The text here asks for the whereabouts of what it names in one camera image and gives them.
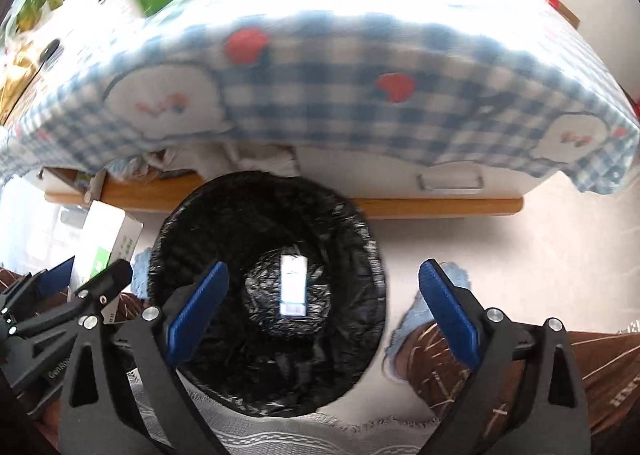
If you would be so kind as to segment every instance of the wooden shelf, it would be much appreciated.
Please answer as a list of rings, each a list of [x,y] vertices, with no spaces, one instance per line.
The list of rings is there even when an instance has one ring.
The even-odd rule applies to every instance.
[[[196,174],[146,184],[120,183],[107,177],[100,200],[127,211],[172,212],[203,184]],[[82,196],[46,193],[56,204],[84,205]],[[356,199],[368,218],[439,218],[446,216],[513,215],[524,199]]]

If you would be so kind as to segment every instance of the metal screw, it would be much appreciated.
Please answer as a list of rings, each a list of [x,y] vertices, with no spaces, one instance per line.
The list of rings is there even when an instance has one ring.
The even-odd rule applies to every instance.
[[[86,320],[84,320],[84,323],[82,323],[85,329],[92,329],[97,324],[98,324],[98,318],[96,316],[87,316]]]
[[[153,321],[160,315],[158,307],[148,307],[142,311],[142,319],[145,321]]]
[[[562,327],[564,327],[564,325],[562,325],[562,322],[558,318],[551,318],[549,320],[549,327],[551,327],[552,330],[558,332],[562,330]]]
[[[504,320],[504,314],[500,309],[489,309],[486,312],[486,316],[494,323],[500,323]]]

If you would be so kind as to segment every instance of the black trash bag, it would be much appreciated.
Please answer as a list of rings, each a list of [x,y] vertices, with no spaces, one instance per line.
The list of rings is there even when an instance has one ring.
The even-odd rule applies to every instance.
[[[273,336],[293,338],[318,332],[329,316],[331,289],[320,258],[307,258],[306,315],[304,317],[280,314],[280,258],[299,255],[297,247],[281,247],[260,257],[244,280],[244,305],[249,320]]]
[[[276,257],[292,250],[308,259],[308,319],[274,311]],[[229,291],[196,355],[179,367],[187,379],[255,417],[305,415],[355,385],[378,349],[386,300],[376,243],[350,200],[262,172],[209,181],[162,226],[150,260],[151,303],[163,305],[215,259],[228,266]],[[258,275],[262,268],[273,272]]]

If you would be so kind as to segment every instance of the white and green box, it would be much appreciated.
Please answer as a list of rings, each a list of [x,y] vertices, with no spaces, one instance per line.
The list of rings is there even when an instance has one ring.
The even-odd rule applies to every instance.
[[[69,298],[95,275],[120,258],[130,261],[136,248],[142,222],[124,210],[94,200],[82,227],[81,241],[71,271]],[[118,299],[103,310],[105,323],[114,323]]]

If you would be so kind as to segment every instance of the gray fabric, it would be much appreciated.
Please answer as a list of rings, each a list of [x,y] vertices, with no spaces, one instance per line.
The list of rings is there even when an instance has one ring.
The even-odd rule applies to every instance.
[[[130,372],[129,379],[149,433],[166,442],[138,372]],[[182,381],[207,424],[232,455],[414,455],[438,424],[384,419],[351,425],[320,413],[294,419],[258,419],[231,411]]]

